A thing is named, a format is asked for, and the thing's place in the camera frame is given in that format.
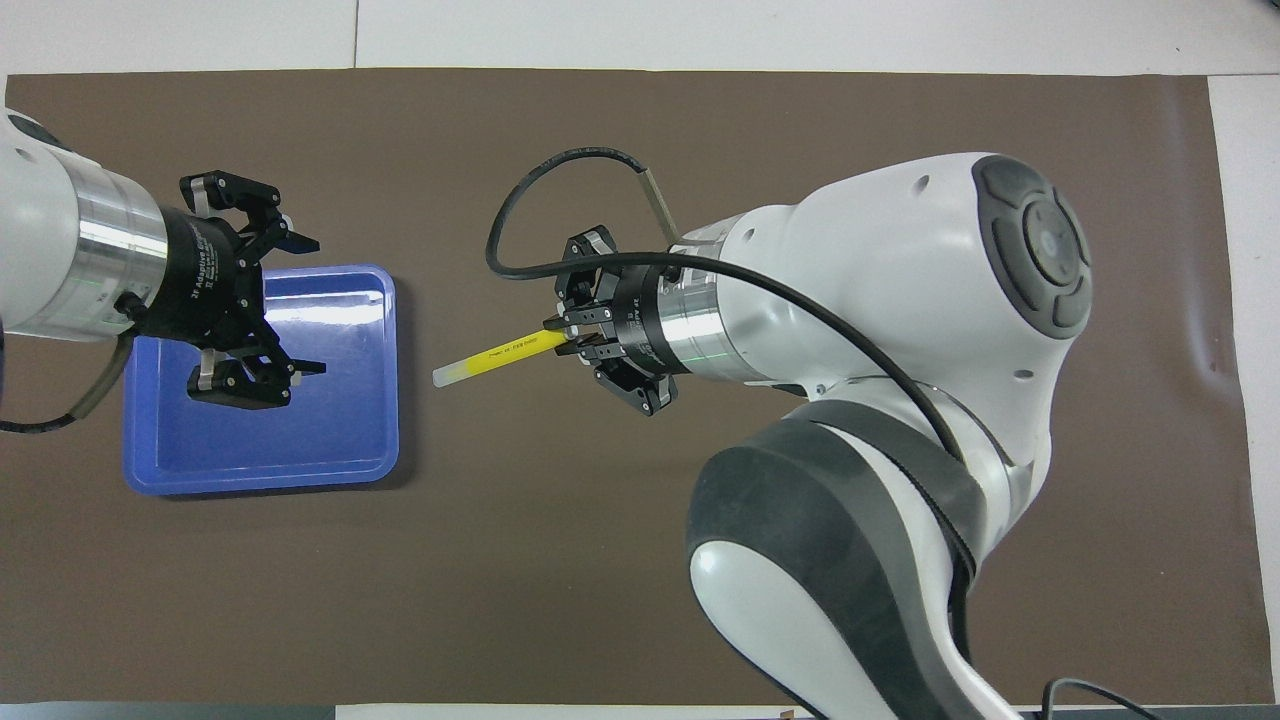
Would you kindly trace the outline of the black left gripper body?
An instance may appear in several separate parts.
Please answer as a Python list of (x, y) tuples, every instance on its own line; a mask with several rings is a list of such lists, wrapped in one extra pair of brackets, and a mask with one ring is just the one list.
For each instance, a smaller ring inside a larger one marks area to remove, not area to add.
[(250, 345), (238, 309), (236, 250), (241, 237), (220, 218), (198, 218), (161, 206), (166, 264), (148, 304), (148, 336), (198, 348), (232, 351)]

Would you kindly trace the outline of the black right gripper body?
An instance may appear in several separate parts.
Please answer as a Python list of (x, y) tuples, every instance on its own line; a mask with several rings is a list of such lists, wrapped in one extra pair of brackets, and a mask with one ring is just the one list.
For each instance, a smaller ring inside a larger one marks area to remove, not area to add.
[(623, 356), (650, 375), (669, 373), (660, 350), (659, 277), (658, 266), (630, 265), (604, 269), (598, 283), (598, 300), (611, 313), (612, 334)]

